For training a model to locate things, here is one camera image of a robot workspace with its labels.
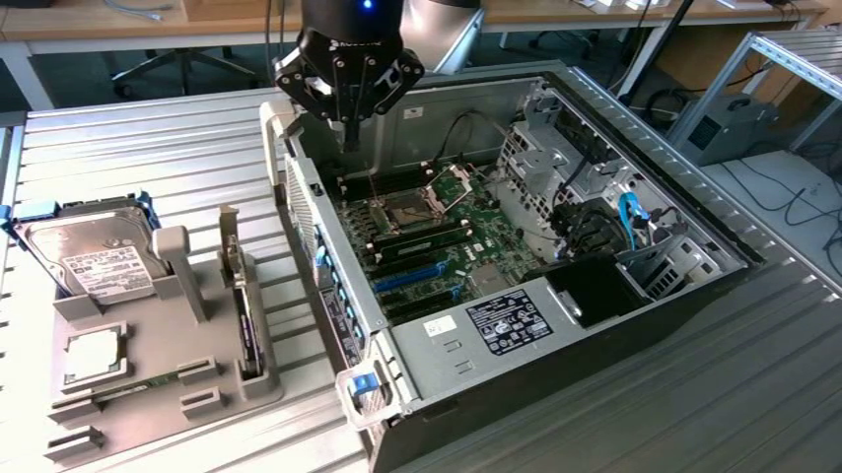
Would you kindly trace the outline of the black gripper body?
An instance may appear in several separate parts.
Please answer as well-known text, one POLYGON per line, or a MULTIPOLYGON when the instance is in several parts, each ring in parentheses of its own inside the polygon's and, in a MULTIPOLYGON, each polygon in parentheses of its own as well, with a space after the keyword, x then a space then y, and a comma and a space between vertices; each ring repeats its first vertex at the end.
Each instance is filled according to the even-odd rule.
POLYGON ((402 1, 310 0, 302 2, 303 53, 328 54, 330 49, 373 46, 388 51, 404 49, 402 1))

